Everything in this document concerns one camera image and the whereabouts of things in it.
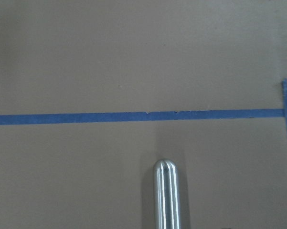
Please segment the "steel muddler black tip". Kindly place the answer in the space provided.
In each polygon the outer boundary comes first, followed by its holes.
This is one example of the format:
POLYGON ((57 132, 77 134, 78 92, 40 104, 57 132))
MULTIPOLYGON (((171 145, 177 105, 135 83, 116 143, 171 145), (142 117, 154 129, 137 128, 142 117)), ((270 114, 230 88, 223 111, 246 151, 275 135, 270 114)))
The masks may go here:
POLYGON ((180 229, 180 194, 177 166, 169 159, 158 160, 153 169, 155 228, 180 229))

